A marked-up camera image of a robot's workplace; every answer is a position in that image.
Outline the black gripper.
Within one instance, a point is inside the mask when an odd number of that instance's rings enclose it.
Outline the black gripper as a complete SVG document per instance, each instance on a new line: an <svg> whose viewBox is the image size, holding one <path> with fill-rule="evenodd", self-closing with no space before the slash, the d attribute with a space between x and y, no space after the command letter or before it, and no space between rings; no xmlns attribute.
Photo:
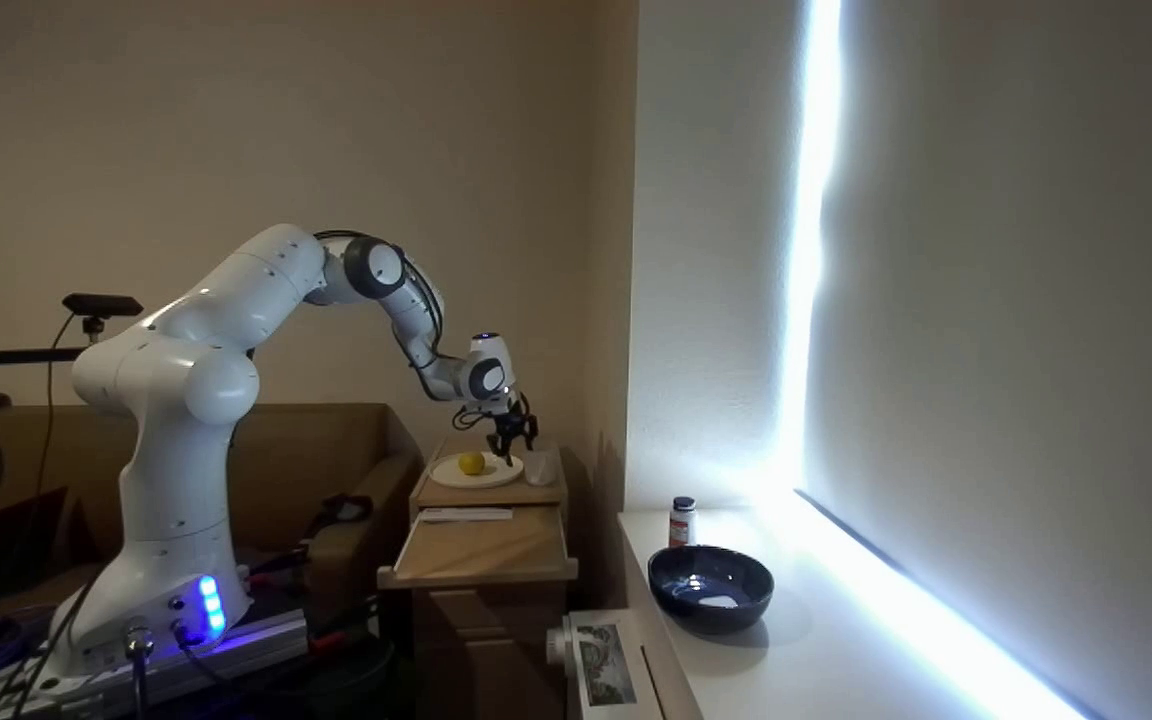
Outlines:
<svg viewBox="0 0 1152 720"><path fill-rule="evenodd" d="M534 439L540 435L540 422L536 422L536 415L524 406L524 405L518 405L518 406L509 406L509 412L474 412L474 406L459 406L457 415L453 415L453 428L457 432L468 432L468 428L478 428L478 422L494 422L494 432L488 432L488 448L505 458L505 464L513 464L509 458L509 451L513 451L513 442L522 442L522 458L534 458Z"/></svg>

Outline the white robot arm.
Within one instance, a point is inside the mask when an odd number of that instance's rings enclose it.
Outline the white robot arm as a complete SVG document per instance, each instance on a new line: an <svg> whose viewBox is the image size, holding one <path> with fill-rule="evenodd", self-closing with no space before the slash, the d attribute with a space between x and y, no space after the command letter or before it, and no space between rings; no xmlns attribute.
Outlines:
<svg viewBox="0 0 1152 720"><path fill-rule="evenodd" d="M81 599L69 643L97 654L132 629L225 634L247 609L229 528L229 442L255 406L255 346L301 306L375 301L429 398L488 421L488 451L536 439L500 333L464 357L442 346L445 302L418 260L379 237L274 224L201 285L113 339L86 346L72 384L86 405L128 412L135 442L122 469L125 546Z"/></svg>

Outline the robot base with blue lights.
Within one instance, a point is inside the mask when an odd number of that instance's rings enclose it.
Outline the robot base with blue lights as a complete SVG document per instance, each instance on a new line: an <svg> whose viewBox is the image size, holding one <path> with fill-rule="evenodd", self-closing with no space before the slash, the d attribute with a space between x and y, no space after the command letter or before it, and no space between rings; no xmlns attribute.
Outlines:
<svg viewBox="0 0 1152 720"><path fill-rule="evenodd" d="M309 654L301 609L236 609L216 576L190 576L153 610L118 619L101 643L81 640L92 605L97 585L86 585L43 625L40 643L0 668L0 720L148 717Z"/></svg>

